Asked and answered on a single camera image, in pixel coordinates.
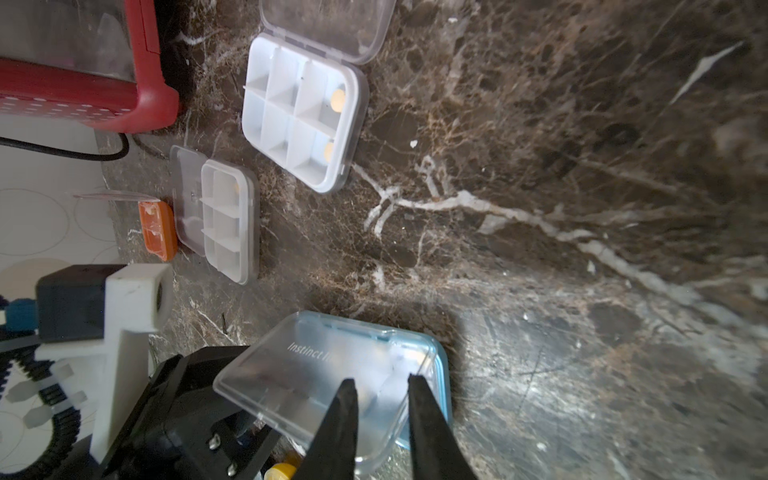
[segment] yellow pill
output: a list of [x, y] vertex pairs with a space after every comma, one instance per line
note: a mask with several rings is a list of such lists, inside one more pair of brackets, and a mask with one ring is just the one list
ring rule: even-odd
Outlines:
[[323, 156], [326, 158], [326, 162], [330, 163], [332, 153], [333, 153], [333, 142], [330, 141], [326, 144], [326, 149], [323, 152]]
[[336, 113], [341, 113], [341, 110], [344, 110], [345, 102], [346, 102], [346, 93], [341, 88], [334, 91], [333, 94], [331, 95], [331, 108]]

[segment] pill compartment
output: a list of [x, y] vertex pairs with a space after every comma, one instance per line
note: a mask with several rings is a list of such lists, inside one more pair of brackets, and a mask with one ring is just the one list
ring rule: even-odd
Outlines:
[[216, 244], [227, 248], [229, 251], [239, 252], [240, 221], [237, 218], [232, 218], [229, 215], [222, 213], [216, 208], [212, 208], [211, 210], [209, 210], [209, 223], [211, 227], [203, 228], [203, 235], [213, 240]]
[[214, 171], [214, 208], [230, 218], [240, 215], [240, 187], [237, 179], [223, 171]]
[[287, 48], [277, 48], [272, 57], [266, 99], [293, 114], [306, 58]]
[[288, 155], [288, 142], [293, 130], [293, 117], [271, 103], [267, 104], [264, 112], [260, 150], [284, 167]]
[[296, 116], [323, 131], [329, 137], [336, 136], [336, 128], [343, 112], [331, 108], [331, 96], [336, 90], [347, 91], [344, 77], [318, 61], [310, 62], [304, 69], [304, 78], [296, 101]]
[[[208, 235], [204, 235], [204, 237], [205, 237], [205, 241], [204, 241], [205, 251], [214, 252], [216, 250], [216, 241], [210, 238]], [[215, 269], [220, 270], [218, 261], [217, 261], [218, 257], [215, 254], [211, 256], [206, 255], [206, 259], [208, 260], [208, 263], [210, 263]]]
[[240, 274], [240, 254], [220, 243], [216, 244], [216, 261], [217, 269], [229, 278]]
[[325, 158], [328, 143], [333, 139], [308, 124], [298, 121], [293, 127], [293, 136], [288, 151], [287, 168], [299, 180], [314, 187], [320, 185], [326, 177], [328, 165], [333, 160], [333, 152]]
[[243, 135], [253, 146], [261, 145], [261, 130], [264, 125], [264, 99], [246, 90], [243, 101]]
[[246, 91], [256, 96], [266, 97], [266, 86], [270, 78], [270, 67], [277, 46], [268, 41], [254, 41], [250, 46], [248, 71], [246, 73]]

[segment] pill organizer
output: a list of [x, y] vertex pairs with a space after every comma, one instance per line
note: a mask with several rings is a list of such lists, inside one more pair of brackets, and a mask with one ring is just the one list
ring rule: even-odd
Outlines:
[[246, 168], [170, 149], [176, 231], [181, 243], [234, 282], [258, 276], [259, 184]]
[[355, 379], [355, 473], [409, 447], [408, 377], [423, 375], [449, 425], [445, 350], [432, 336], [315, 312], [286, 317], [224, 367], [214, 390], [308, 448], [342, 380]]
[[265, 29], [250, 46], [243, 134], [318, 193], [338, 190], [349, 174], [369, 96], [353, 64], [378, 53], [394, 7], [394, 0], [260, 2]]

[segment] black cable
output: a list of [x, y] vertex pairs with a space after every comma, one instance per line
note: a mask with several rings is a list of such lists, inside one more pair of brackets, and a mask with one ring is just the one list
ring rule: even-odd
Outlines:
[[[11, 370], [11, 359], [18, 362], [30, 380], [39, 382], [51, 376], [53, 362], [35, 361], [35, 349], [27, 347], [12, 352], [0, 353], [0, 396], [5, 389], [5, 382]], [[47, 406], [54, 406], [67, 399], [58, 384], [38, 392], [40, 400]], [[47, 478], [67, 458], [80, 433], [80, 411], [70, 407], [53, 415], [51, 441], [38, 459], [27, 468], [14, 473], [0, 473], [0, 480], [43, 480]]]
[[21, 148], [23, 150], [36, 151], [41, 154], [56, 155], [57, 157], [77, 158], [79, 160], [90, 161], [113, 161], [119, 160], [128, 155], [130, 145], [128, 137], [125, 134], [118, 134], [123, 147], [116, 154], [83, 154], [78, 151], [62, 150], [61, 148], [46, 147], [45, 145], [31, 144], [26, 141], [14, 140], [13, 138], [0, 137], [0, 145], [6, 147]]
[[157, 147], [150, 147], [149, 145], [145, 144], [138, 135], [131, 135], [131, 138], [134, 139], [134, 145], [139, 147], [139, 150], [143, 151], [145, 154], [149, 155], [150, 157], [159, 158], [161, 160], [168, 160], [168, 156], [164, 154], [159, 148]]

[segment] blue plastic part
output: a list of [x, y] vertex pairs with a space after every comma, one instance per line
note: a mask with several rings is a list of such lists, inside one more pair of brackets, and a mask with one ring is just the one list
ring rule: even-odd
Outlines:
[[13, 300], [5, 308], [5, 329], [28, 332], [38, 328], [38, 303], [29, 298]]
[[[437, 382], [437, 392], [432, 391], [435, 394], [435, 400], [442, 410], [442, 414], [445, 417], [445, 421], [449, 427], [453, 427], [453, 408], [451, 405], [451, 379], [448, 371], [448, 356], [445, 354], [445, 349], [442, 348], [440, 342], [431, 335], [425, 333], [416, 333], [424, 339], [424, 343], [431, 345], [437, 350], [437, 356], [435, 357], [434, 377]], [[402, 427], [400, 435], [395, 440], [397, 445], [400, 445], [406, 450], [411, 449], [411, 429], [409, 423], [406, 422]]]

